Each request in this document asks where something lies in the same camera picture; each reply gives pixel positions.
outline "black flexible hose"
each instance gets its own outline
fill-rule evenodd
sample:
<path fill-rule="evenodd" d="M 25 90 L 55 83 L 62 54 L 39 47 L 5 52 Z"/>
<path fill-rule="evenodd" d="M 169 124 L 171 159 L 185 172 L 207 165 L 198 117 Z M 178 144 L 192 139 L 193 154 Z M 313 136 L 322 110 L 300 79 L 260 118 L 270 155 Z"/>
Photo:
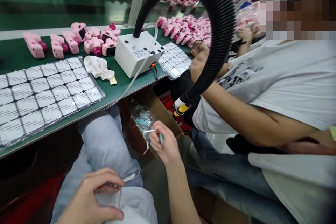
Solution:
<path fill-rule="evenodd" d="M 140 37 L 146 17 L 159 1 L 160 0 L 146 0 L 141 7 L 133 33 L 135 38 Z M 200 77 L 190 90 L 180 97 L 185 103 L 201 95 L 216 79 L 228 55 L 235 29 L 236 14 L 233 0 L 200 1 L 207 10 L 211 23 L 211 49 Z"/>

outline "transparent bag of parts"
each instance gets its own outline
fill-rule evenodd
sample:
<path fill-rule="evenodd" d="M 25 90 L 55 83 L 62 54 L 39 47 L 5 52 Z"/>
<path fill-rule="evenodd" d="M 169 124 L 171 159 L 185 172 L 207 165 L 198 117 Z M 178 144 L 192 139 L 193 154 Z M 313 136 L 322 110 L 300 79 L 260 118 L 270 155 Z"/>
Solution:
<path fill-rule="evenodd" d="M 0 149 L 104 98 L 81 56 L 0 75 Z"/>
<path fill-rule="evenodd" d="M 154 114 L 149 110 L 149 107 L 146 105 L 141 105 L 137 100 L 131 100 L 131 115 L 134 117 L 134 120 L 139 127 L 141 133 L 145 140 L 150 143 L 149 134 L 152 129 L 152 125 L 155 122 Z"/>

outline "green workbench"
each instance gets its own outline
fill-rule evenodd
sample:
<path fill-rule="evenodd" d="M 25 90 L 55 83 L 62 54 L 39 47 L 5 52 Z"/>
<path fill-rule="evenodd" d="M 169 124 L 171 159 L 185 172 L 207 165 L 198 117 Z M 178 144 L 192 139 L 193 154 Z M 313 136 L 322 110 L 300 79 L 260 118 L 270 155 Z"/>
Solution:
<path fill-rule="evenodd" d="M 148 28 L 147 31 L 149 31 L 154 36 L 154 28 Z M 122 29 L 121 35 L 124 34 L 130 34 L 133 33 L 133 29 Z M 16 39 L 16 40 L 2 40 L 0 41 L 0 74 L 6 74 L 15 70 L 21 70 L 26 69 L 29 67 L 46 64 L 50 62 L 56 62 L 58 59 L 53 57 L 52 51 L 51 51 L 51 44 L 50 44 L 50 37 L 42 37 L 42 40 L 47 43 L 48 46 L 48 52 L 45 54 L 44 59 L 35 59 L 30 54 L 26 43 L 24 39 Z M 159 30 L 159 35 L 157 38 L 157 41 L 161 45 L 165 45 L 170 42 L 169 38 L 166 38 L 163 36 L 163 31 Z M 185 52 L 187 52 L 189 49 L 188 47 L 183 47 Z M 84 47 L 81 44 L 80 46 L 80 56 L 83 56 L 83 58 L 87 55 L 84 51 Z M 70 58 L 73 56 L 79 56 L 79 55 L 73 55 L 73 54 L 67 54 L 64 58 Z M 108 80 L 101 80 L 100 78 L 97 79 L 98 85 L 102 88 L 102 90 L 105 92 L 106 97 L 104 100 L 93 104 L 92 106 L 83 109 L 65 119 L 62 121 L 46 128 L 45 130 L 35 134 L 34 136 L 29 137 L 28 139 L 24 140 L 23 142 L 14 145 L 13 147 L 0 150 L 0 159 L 31 144 L 39 139 L 62 129 L 63 127 L 66 127 L 67 125 L 74 123 L 81 118 L 88 116 L 95 111 L 104 109 L 105 107 L 108 107 L 112 105 L 126 90 L 129 83 L 131 82 L 131 79 L 129 79 L 124 71 L 121 69 L 121 67 L 116 63 L 114 60 L 114 56 L 105 58 L 107 60 L 108 66 L 111 70 L 115 71 L 115 77 L 117 79 L 118 84 L 115 86 L 110 86 L 110 83 Z M 161 67 L 157 65 L 157 71 L 158 71 L 158 78 L 164 78 L 166 76 L 166 73 L 163 72 Z M 154 70 L 147 71 L 143 74 L 140 74 L 136 81 L 131 86 L 130 90 L 128 91 L 128 94 L 134 93 L 137 90 L 140 90 L 152 83 L 155 82 L 156 79 L 156 72 Z"/>

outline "red stool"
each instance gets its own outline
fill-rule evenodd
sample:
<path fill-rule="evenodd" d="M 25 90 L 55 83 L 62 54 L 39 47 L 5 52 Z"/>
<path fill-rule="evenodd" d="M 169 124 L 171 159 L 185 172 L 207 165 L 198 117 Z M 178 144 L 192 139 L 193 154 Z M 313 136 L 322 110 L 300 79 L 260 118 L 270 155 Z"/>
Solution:
<path fill-rule="evenodd" d="M 8 203 L 3 209 L 11 208 L 4 213 L 2 224 L 25 224 L 32 215 L 49 199 L 50 204 L 54 207 L 57 195 L 61 189 L 65 174 L 48 180 L 43 185 L 21 195 L 12 202 Z"/>

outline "white t-shirt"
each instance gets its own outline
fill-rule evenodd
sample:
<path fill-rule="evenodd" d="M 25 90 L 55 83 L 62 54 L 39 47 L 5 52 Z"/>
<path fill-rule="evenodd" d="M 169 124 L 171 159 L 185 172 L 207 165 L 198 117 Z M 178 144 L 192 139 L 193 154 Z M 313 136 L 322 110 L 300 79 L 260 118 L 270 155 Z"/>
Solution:
<path fill-rule="evenodd" d="M 281 203 L 299 224 L 334 223 L 336 156 L 250 153 Z"/>
<path fill-rule="evenodd" d="M 100 193 L 96 199 L 101 206 L 118 207 L 120 193 Z M 106 223 L 158 224 L 153 196 L 142 187 L 123 187 L 121 189 L 120 209 L 124 212 L 123 221 Z"/>
<path fill-rule="evenodd" d="M 230 62 L 218 83 L 244 103 L 325 130 L 336 125 L 336 43 L 266 41 Z M 201 131 L 237 133 L 203 96 L 193 115 Z"/>

